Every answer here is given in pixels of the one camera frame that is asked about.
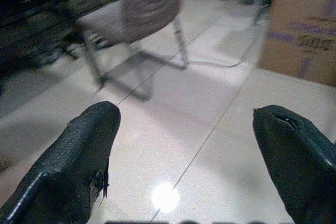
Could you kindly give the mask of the cardboard box with purple print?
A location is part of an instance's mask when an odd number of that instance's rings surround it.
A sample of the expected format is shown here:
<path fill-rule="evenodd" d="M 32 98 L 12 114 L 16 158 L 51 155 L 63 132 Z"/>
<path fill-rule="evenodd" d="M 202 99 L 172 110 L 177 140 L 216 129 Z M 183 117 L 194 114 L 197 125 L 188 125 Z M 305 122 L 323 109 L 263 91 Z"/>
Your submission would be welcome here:
<path fill-rule="evenodd" d="M 336 87 L 336 0 L 273 0 L 258 66 Z"/>

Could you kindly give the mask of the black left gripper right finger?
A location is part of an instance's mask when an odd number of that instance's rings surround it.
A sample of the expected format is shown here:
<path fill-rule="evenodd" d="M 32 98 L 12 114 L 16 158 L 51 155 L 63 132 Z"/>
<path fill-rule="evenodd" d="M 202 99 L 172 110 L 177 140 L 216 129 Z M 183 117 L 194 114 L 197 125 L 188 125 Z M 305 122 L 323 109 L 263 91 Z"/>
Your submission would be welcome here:
<path fill-rule="evenodd" d="M 295 224 L 336 224 L 336 144 L 282 106 L 253 111 L 268 174 Z"/>

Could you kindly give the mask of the black furniture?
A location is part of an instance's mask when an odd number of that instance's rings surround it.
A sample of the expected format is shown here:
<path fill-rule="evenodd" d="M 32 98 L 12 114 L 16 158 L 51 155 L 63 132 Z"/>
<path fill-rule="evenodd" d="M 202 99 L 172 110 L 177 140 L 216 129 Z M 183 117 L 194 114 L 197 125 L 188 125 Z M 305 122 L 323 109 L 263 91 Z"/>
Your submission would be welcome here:
<path fill-rule="evenodd" d="M 0 81 L 57 60 L 75 21 L 117 0 L 0 0 Z"/>

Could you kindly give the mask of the brown chair with metal legs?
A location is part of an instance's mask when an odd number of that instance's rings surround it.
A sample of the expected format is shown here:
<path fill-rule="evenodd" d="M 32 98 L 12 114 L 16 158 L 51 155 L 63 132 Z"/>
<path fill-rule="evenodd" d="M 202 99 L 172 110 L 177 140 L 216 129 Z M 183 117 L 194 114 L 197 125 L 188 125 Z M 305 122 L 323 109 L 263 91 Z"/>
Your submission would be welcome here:
<path fill-rule="evenodd" d="M 186 69 L 189 60 L 178 14 L 181 0 L 118 0 L 94 10 L 76 20 L 76 27 L 84 40 L 85 57 L 95 75 L 98 85 L 103 88 L 106 83 L 117 83 L 122 89 L 130 90 L 129 86 L 116 80 L 112 70 L 103 72 L 95 57 L 93 43 L 89 32 L 96 32 L 111 45 L 123 44 L 127 47 L 127 61 L 139 62 L 143 59 L 154 59 L 178 69 Z M 165 57 L 140 49 L 139 41 L 168 24 L 174 24 L 174 34 L 179 45 L 180 60 L 171 62 Z"/>

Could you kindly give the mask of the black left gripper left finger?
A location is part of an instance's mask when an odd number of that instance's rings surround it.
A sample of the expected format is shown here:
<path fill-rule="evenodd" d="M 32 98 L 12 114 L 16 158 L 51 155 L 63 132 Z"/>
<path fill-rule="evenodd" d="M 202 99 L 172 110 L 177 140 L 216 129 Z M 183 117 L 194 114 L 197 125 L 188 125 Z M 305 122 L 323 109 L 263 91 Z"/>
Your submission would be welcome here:
<path fill-rule="evenodd" d="M 120 121 L 108 101 L 72 119 L 0 207 L 0 224 L 87 224 L 98 196 L 107 196 Z"/>

